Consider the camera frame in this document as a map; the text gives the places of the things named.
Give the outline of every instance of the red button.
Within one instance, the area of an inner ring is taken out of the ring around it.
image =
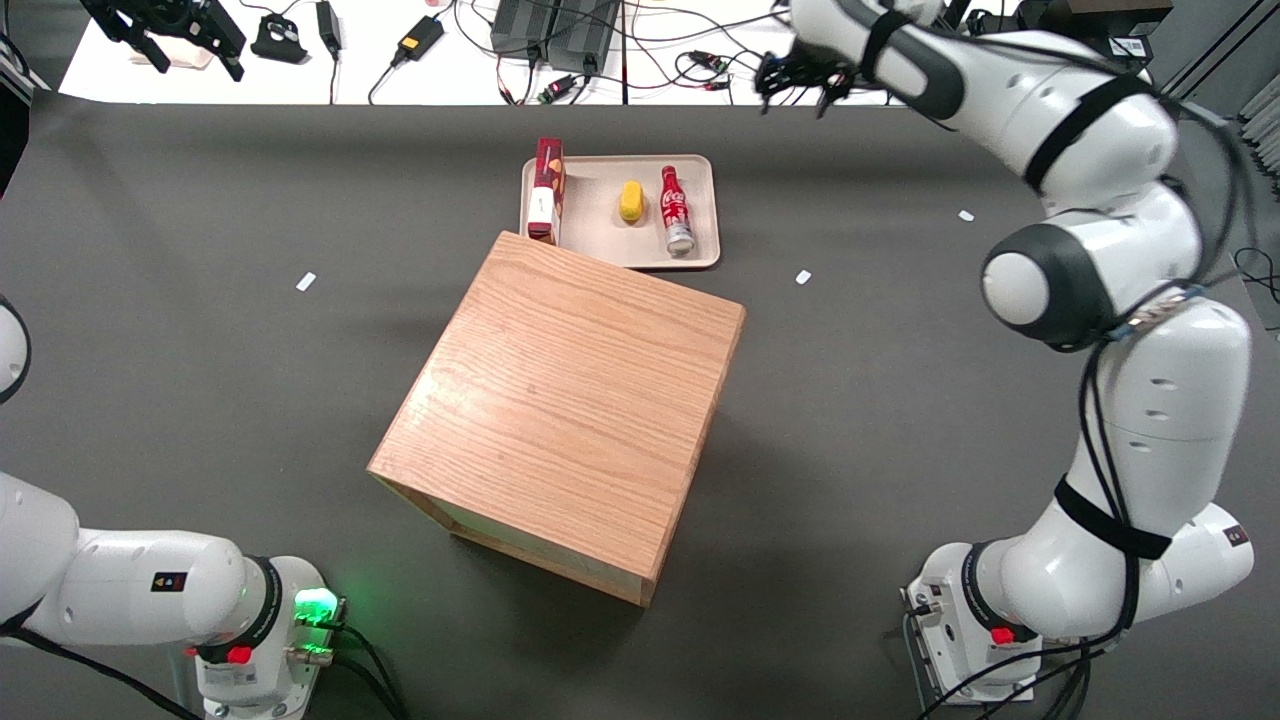
[[[237,646],[227,651],[227,662],[230,662],[232,665],[244,665],[252,655],[253,648]]]

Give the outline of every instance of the dark gray table surface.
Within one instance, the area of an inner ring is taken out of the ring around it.
[[[27,387],[0,411],[0,468],[65,497],[86,527],[310,559],[385,648],[416,717],[914,717],[902,642],[884,637],[897,588],[943,542],[1023,532],[1070,460],[1083,359],[1001,328],[978,293],[987,250],[1038,204],[908,111],[815,123],[42,97],[33,122],[0,202],[0,290],[36,342]],[[513,228],[543,133],[570,154],[710,158],[723,260],[664,277],[749,313],[644,612],[451,539],[364,473]],[[319,279],[296,291],[307,272]],[[1254,316],[1239,283],[1217,295]],[[1277,397],[1260,333],[1219,496],[1256,542],[1253,575],[1135,628],[1097,664],[1085,717],[1275,715]],[[172,692],[161,650],[92,655]],[[0,648],[0,716],[161,714]],[[339,670],[310,715],[380,716]]]

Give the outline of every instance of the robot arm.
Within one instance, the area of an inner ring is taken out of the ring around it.
[[[169,69],[169,58],[150,35],[180,37],[212,53],[239,82],[244,33],[218,0],[81,0],[111,42],[127,42],[157,70]]]
[[[0,296],[0,404],[29,366],[27,325]],[[297,719],[330,660],[316,623],[338,615],[305,560],[182,530],[83,529],[65,500],[0,471],[0,643],[183,643],[207,712]]]
[[[1211,502],[1240,418],[1249,331],[1181,288],[1216,258],[1162,182],[1176,126],[1142,81],[1091,68],[1097,56],[1064,37],[1014,32],[978,44],[913,24],[932,22],[938,1],[884,5],[893,3],[791,0],[796,42],[762,64],[765,102],[820,85],[822,108],[863,74],[982,145],[1047,215],[987,256],[988,307],[1059,350],[1102,341],[1091,357],[1097,397],[1082,391],[1075,460],[1041,518],[1023,536],[938,548],[904,591],[946,700],[1032,700],[1024,688],[1043,638],[1100,637],[1124,621],[1133,537],[1156,547],[1137,555],[1135,621],[1216,597],[1252,570],[1248,536]],[[1135,332],[1103,334],[1130,318]],[[1103,446],[1100,427],[1128,502],[1125,537],[1115,537],[1089,452]]]

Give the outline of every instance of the coca-cola bottle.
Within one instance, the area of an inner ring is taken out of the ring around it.
[[[676,178],[676,168],[662,169],[662,223],[667,225],[667,252],[672,258],[689,255],[694,249],[694,232],[689,227],[689,204]]]

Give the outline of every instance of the beige tray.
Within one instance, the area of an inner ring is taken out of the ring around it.
[[[520,232],[529,219],[534,160],[525,163],[520,191]],[[694,250],[684,258],[667,254],[662,224],[662,168],[672,165],[689,202]],[[710,268],[719,260],[719,219],[712,163],[701,155],[590,155],[564,158],[564,215],[559,246],[582,255],[640,270]],[[644,187],[644,217],[635,224],[618,217],[618,196],[627,181]]]

